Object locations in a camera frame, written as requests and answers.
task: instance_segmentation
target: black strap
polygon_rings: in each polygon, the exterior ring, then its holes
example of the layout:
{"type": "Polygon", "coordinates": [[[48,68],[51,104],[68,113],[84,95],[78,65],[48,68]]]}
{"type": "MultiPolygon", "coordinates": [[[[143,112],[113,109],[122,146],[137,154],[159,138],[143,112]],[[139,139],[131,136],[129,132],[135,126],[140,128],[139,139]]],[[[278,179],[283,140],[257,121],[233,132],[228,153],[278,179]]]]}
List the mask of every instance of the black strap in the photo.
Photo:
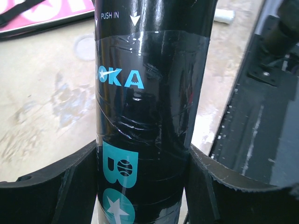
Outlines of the black strap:
{"type": "Polygon", "coordinates": [[[42,3],[45,0],[25,0],[6,12],[0,14],[0,28],[6,26],[11,20],[20,15],[21,13],[31,9],[32,7],[42,3]]]}

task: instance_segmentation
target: teal label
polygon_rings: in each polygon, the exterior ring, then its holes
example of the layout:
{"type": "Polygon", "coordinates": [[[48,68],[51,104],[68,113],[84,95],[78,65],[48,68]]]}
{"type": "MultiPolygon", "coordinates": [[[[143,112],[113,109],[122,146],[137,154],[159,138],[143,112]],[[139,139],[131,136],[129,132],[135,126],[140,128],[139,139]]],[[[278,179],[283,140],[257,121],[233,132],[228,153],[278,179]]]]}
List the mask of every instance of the teal label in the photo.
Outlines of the teal label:
{"type": "Polygon", "coordinates": [[[117,190],[108,188],[104,191],[103,209],[110,224],[133,224],[135,220],[132,203],[117,190]]]}
{"type": "Polygon", "coordinates": [[[103,171],[110,183],[118,181],[131,188],[137,181],[138,153],[123,150],[103,142],[103,171]]]}

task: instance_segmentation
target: teal circle logo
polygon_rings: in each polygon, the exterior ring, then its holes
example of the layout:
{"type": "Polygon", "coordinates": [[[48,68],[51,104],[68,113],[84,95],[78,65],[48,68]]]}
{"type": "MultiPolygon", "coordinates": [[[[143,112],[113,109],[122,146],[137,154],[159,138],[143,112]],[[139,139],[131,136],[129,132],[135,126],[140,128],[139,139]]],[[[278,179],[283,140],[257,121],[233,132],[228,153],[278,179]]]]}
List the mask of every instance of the teal circle logo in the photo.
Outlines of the teal circle logo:
{"type": "Polygon", "coordinates": [[[107,188],[103,193],[103,209],[110,224],[133,224],[135,220],[132,203],[112,188],[107,188]]]}

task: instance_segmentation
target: blue logo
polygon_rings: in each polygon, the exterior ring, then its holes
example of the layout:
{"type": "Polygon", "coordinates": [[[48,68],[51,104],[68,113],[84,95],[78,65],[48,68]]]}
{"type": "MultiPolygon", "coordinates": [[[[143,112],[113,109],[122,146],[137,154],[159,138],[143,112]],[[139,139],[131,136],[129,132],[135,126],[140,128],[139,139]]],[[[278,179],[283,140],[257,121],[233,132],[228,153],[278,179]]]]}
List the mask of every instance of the blue logo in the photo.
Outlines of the blue logo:
{"type": "Polygon", "coordinates": [[[131,188],[137,181],[138,153],[123,150],[103,141],[103,171],[110,183],[131,188]]]}
{"type": "MultiPolygon", "coordinates": [[[[104,66],[100,66],[98,70],[98,77],[102,83],[106,82],[108,79],[108,83],[110,85],[121,86],[121,83],[117,79],[117,76],[120,74],[121,71],[122,69],[114,69],[111,67],[109,67],[107,71],[104,66]]],[[[139,71],[137,70],[131,70],[124,87],[129,88],[132,85],[137,86],[139,89],[144,89],[139,71]]]]}
{"type": "Polygon", "coordinates": [[[108,188],[104,191],[103,209],[110,224],[133,224],[135,220],[132,203],[117,190],[108,188]]]}

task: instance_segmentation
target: basketball icon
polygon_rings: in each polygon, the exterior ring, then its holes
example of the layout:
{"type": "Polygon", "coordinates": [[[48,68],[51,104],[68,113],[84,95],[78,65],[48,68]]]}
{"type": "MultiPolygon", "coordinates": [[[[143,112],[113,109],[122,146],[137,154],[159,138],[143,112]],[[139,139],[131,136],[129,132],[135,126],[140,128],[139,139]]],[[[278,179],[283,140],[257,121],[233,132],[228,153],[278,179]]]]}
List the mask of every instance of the basketball icon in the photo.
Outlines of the basketball icon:
{"type": "Polygon", "coordinates": [[[133,166],[127,160],[120,160],[117,163],[117,170],[123,176],[130,176],[133,172],[133,166]]]}

